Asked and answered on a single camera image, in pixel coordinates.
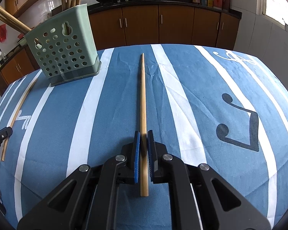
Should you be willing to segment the blue white striped tablecloth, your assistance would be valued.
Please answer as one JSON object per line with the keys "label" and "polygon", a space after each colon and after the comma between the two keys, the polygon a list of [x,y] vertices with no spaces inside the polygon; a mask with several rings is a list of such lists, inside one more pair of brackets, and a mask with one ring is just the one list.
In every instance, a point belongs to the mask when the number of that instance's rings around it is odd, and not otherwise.
{"label": "blue white striped tablecloth", "polygon": [[101,165],[132,142],[142,53],[154,139],[184,163],[207,163],[276,225],[288,209],[288,91],[256,57],[167,44],[99,51],[95,77],[51,87],[38,70],[8,87],[0,100],[0,129],[13,128],[0,160],[7,221],[17,226],[77,167]]}

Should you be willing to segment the red plastic bag on wall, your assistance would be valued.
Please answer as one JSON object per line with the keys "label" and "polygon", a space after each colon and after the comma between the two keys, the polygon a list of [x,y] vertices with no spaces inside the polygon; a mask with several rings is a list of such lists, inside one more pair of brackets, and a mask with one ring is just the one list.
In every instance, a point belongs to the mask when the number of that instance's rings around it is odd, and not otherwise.
{"label": "red plastic bag on wall", "polygon": [[0,25],[0,42],[3,43],[7,38],[6,24]]}

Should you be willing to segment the green perforated utensil holder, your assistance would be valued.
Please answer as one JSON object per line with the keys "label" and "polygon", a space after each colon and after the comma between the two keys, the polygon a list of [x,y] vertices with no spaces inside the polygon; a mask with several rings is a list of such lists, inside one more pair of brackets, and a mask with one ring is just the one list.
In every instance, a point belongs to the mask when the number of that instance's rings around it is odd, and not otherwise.
{"label": "green perforated utensil holder", "polygon": [[99,74],[87,4],[58,13],[25,34],[27,44],[51,86]]}

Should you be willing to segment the wooden chopstick leaning in holder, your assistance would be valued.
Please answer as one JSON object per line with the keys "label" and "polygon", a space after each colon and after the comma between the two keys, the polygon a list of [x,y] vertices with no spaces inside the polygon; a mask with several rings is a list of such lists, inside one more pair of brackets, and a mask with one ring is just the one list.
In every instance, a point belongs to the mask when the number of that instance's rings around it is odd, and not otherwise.
{"label": "wooden chopstick leaning in holder", "polygon": [[11,20],[14,22],[17,26],[19,26],[23,31],[26,31],[26,33],[31,31],[31,28],[27,26],[26,24],[19,21],[17,18],[15,18],[13,15],[11,15],[9,12],[7,12],[3,7],[0,6],[0,15],[5,17],[6,19]]}

